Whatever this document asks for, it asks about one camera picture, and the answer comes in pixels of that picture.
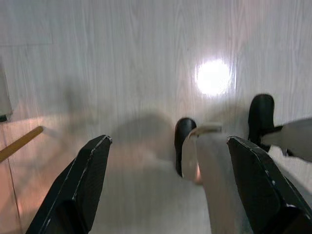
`floor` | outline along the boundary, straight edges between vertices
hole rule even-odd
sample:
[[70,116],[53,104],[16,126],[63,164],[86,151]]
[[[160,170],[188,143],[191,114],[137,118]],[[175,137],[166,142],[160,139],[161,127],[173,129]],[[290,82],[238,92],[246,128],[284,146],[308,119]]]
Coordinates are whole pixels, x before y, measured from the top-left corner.
[[[276,124],[312,116],[310,0],[0,0],[13,108],[0,147],[0,233],[22,234],[56,176],[93,137],[113,138],[92,234],[210,233],[201,187],[174,170],[183,116],[246,137],[253,96]],[[306,164],[287,171],[312,192]]]

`foot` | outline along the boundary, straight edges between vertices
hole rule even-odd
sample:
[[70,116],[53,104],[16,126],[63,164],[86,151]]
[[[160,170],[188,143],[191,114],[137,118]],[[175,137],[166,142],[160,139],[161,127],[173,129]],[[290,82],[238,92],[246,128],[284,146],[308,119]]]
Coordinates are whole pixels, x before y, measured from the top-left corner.
[[191,118],[180,119],[175,126],[175,169],[176,172],[182,177],[182,145],[185,138],[189,135],[191,130],[196,128],[196,123]]
[[248,140],[265,151],[268,151],[270,146],[262,145],[261,137],[264,133],[274,129],[273,115],[274,99],[271,95],[259,94],[253,98],[248,117]]

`wooden rod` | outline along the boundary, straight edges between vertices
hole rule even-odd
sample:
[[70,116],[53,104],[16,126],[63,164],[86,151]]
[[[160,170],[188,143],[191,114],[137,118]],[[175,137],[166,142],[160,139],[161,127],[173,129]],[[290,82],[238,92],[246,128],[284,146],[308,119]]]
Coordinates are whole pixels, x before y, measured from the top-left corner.
[[29,141],[34,139],[36,136],[38,136],[42,132],[43,132],[43,127],[39,126],[35,129],[31,130],[29,133],[23,135],[21,138],[14,141],[12,144],[8,145],[3,150],[1,150],[0,151],[0,163],[2,163],[9,156],[14,154],[17,150],[19,150],[21,147],[26,145]]

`black shoe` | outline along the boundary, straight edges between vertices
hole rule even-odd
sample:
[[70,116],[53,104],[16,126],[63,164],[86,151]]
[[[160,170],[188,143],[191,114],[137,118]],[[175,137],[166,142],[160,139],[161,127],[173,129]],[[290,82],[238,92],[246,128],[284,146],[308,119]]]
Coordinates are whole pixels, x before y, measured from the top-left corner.
[[274,99],[271,95],[259,94],[253,98],[248,117],[248,140],[265,151],[269,151],[270,146],[261,144],[261,137],[274,129],[273,115]]
[[185,138],[189,135],[191,130],[196,128],[196,123],[191,118],[180,119],[175,126],[175,169],[176,172],[182,177],[182,145]]

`beige pants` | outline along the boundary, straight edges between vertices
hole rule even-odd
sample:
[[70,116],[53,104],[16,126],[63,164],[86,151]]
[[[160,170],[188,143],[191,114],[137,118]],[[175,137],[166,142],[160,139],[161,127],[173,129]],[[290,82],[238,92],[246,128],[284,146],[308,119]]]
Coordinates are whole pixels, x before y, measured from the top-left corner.
[[194,129],[182,147],[183,177],[204,186],[212,234],[253,233],[235,183],[229,135],[212,124]]
[[312,162],[312,118],[301,119],[283,125],[279,132],[267,134],[261,142],[276,145],[286,152],[290,150],[296,157]]

